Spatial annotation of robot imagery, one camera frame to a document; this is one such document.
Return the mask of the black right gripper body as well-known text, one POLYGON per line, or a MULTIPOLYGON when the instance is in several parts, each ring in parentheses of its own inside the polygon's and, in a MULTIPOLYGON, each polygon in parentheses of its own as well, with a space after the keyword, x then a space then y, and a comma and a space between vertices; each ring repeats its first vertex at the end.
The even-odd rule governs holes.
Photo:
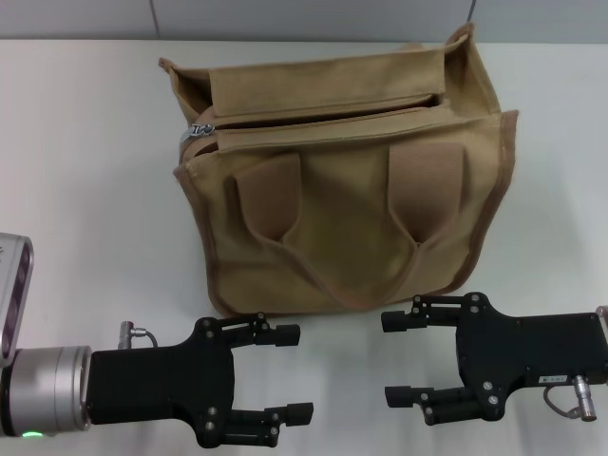
POLYGON ((596 419, 590 387, 606 381, 606 336, 596 313, 514 317, 484 294, 464 298, 459 372, 484 409, 482 420, 502 419, 516 390, 560 385, 574 388, 581 420, 596 419))

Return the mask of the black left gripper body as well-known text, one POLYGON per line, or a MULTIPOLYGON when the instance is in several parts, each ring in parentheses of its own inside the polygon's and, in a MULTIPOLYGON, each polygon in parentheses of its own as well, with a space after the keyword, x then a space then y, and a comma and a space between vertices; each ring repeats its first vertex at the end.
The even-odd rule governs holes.
POLYGON ((202 318, 174 346, 92 353, 87 412, 94 425, 180 420, 201 447, 214 448, 222 444, 234 386, 221 324, 202 318))

